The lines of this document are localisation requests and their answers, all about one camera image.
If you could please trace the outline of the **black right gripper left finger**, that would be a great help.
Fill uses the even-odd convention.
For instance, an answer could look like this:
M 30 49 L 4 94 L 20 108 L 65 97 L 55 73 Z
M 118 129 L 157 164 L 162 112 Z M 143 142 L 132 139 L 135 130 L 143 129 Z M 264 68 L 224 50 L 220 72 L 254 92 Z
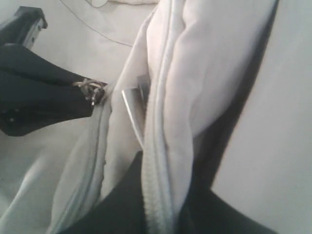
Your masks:
M 62 234 L 145 234 L 141 188 L 142 151 L 118 185 L 86 216 Z

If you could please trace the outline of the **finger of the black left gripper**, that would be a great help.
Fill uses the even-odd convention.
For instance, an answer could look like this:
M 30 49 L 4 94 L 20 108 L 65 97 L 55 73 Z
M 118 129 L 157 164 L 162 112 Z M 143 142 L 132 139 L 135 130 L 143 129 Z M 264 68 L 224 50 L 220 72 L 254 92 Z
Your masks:
M 21 137 L 67 120 L 90 117 L 93 107 L 77 87 L 15 88 L 0 93 L 0 130 Z

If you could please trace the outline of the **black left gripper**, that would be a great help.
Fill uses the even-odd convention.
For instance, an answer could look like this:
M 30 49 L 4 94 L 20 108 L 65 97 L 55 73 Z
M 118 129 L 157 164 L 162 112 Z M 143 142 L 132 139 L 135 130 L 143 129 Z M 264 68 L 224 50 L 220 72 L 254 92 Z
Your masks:
M 0 69 L 52 85 L 84 81 L 83 76 L 62 69 L 25 48 L 30 48 L 41 29 L 47 27 L 43 10 L 29 6 L 20 6 L 12 17 L 1 22 Z

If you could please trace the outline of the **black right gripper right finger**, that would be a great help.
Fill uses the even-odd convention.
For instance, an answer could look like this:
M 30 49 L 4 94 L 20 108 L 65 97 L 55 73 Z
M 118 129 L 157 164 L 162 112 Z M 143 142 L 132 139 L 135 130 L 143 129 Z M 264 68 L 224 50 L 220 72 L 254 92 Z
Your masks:
M 274 234 L 275 231 L 241 214 L 212 191 L 190 186 L 181 210 L 183 234 Z

